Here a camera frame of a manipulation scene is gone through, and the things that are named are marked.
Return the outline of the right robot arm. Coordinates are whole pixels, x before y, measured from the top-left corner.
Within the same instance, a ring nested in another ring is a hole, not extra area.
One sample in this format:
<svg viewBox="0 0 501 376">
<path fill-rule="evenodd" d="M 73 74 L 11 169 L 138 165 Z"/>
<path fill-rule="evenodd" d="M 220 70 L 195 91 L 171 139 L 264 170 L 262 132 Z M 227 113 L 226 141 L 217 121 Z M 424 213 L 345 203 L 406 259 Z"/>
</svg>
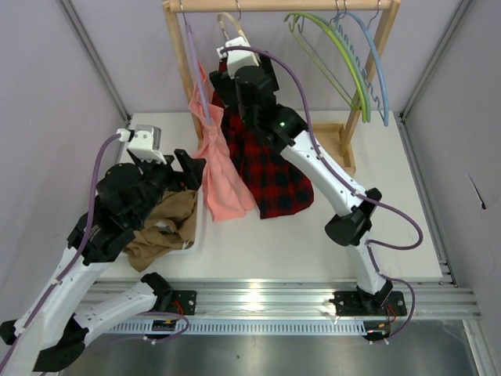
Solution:
<svg viewBox="0 0 501 376">
<path fill-rule="evenodd" d="M 237 69 L 222 58 L 219 69 L 209 77 L 222 102 L 239 110 L 247 129 L 308 177 L 330 202 L 335 215 L 325 232 L 348 249 L 360 307 L 369 314 L 383 309 L 393 284 L 379 274 L 365 245 L 372 228 L 370 218 L 382 198 L 380 191 L 349 182 L 348 174 L 318 143 L 310 117 L 277 103 L 279 85 L 268 56 L 261 54 L 258 64 L 245 63 Z"/>
</svg>

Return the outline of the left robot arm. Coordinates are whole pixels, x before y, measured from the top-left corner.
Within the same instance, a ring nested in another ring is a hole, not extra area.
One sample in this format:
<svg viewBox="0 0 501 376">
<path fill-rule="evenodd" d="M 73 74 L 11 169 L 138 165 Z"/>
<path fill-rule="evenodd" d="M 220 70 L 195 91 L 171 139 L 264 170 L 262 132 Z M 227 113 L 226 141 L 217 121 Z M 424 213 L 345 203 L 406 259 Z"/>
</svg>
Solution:
<svg viewBox="0 0 501 376">
<path fill-rule="evenodd" d="M 158 273 L 147 273 L 126 292 L 94 308 L 78 306 L 143 229 L 165 193 L 200 188 L 205 164 L 177 149 L 163 163 L 133 157 L 92 180 L 88 211 L 67 238 L 44 291 L 21 318 L 1 325 L 1 338 L 10 347 L 1 362 L 3 375 L 61 371 L 114 325 L 140 313 L 169 310 L 174 289 Z"/>
</svg>

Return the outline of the red plaid skirt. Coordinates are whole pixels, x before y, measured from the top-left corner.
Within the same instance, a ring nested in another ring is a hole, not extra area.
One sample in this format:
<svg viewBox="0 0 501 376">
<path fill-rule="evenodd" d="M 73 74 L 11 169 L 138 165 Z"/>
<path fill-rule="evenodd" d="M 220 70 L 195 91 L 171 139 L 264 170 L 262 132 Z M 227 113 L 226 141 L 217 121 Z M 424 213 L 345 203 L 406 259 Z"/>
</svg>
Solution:
<svg viewBox="0 0 501 376">
<path fill-rule="evenodd" d="M 224 109 L 222 133 L 239 177 L 254 197 L 261 219 L 295 215 L 314 202 L 311 181 L 278 153 L 258 143 L 235 107 L 226 107 L 219 94 L 212 104 Z"/>
</svg>

